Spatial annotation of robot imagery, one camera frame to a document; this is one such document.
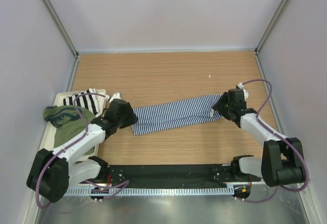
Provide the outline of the blue white striped tank top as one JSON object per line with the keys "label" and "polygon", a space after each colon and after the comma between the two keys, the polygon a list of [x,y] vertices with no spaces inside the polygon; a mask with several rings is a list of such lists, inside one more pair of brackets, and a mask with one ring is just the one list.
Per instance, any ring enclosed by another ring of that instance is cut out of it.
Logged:
{"label": "blue white striped tank top", "polygon": [[211,94],[135,108],[138,121],[132,125],[135,136],[216,121],[222,118],[212,107],[221,95]]}

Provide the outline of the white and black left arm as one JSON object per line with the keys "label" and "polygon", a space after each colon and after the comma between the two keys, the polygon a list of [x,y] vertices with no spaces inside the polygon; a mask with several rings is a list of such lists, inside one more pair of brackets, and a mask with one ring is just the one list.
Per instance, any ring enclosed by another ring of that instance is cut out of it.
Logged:
{"label": "white and black left arm", "polygon": [[138,121],[131,104],[115,98],[105,115],[93,119],[86,129],[62,146],[39,150],[35,155],[26,185],[34,190],[37,202],[44,197],[56,203],[69,187],[91,180],[103,183],[109,175],[108,163],[97,156],[79,159],[96,145]]}

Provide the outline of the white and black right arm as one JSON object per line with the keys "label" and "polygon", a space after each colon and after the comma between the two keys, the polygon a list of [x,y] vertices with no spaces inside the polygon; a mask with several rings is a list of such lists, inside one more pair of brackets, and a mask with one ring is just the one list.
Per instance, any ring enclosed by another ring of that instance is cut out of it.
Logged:
{"label": "white and black right arm", "polygon": [[302,184],[305,188],[309,174],[301,141],[286,137],[264,122],[255,109],[247,107],[247,97],[244,89],[230,89],[212,106],[212,112],[247,131],[263,148],[260,159],[252,155],[235,157],[230,168],[231,177],[242,181],[251,174],[262,178],[269,187]]}

